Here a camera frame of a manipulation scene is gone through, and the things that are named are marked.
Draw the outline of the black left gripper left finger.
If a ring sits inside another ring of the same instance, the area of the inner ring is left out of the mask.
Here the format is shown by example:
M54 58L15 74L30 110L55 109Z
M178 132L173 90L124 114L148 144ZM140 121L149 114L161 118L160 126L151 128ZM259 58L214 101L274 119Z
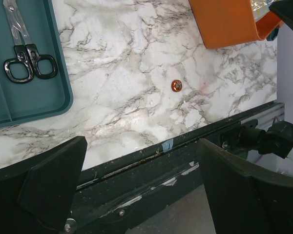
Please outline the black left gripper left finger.
M87 150L83 136L0 169L0 234L59 234Z

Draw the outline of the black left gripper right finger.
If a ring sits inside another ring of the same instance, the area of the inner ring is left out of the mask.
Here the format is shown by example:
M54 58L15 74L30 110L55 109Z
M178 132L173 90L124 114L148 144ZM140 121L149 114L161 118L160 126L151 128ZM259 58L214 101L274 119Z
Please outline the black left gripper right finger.
M198 141L199 169L218 234L293 234L293 177Z

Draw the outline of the orange medicine kit box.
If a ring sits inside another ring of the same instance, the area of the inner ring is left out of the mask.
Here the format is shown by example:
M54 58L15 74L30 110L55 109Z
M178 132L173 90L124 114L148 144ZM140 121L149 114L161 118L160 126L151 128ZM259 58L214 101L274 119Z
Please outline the orange medicine kit box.
M284 24L273 12L256 21L250 0L190 0L189 3L208 49L263 41Z

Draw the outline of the blue cotton swab bag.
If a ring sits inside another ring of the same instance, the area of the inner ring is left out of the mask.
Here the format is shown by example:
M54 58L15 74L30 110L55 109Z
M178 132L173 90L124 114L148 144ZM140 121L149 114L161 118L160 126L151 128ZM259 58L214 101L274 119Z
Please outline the blue cotton swab bag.
M265 16L270 11L269 6L273 2L275 2L275 0L251 0L254 18L258 20Z

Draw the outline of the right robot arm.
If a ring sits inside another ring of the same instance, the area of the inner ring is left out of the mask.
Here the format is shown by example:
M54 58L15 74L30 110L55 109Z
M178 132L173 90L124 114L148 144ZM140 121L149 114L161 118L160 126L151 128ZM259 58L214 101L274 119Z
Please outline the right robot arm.
M293 0L270 11L293 30ZM267 131L241 128L238 146L286 158L293 124L279 121ZM207 139L198 143L199 168L217 234L293 234L293 177L235 156Z

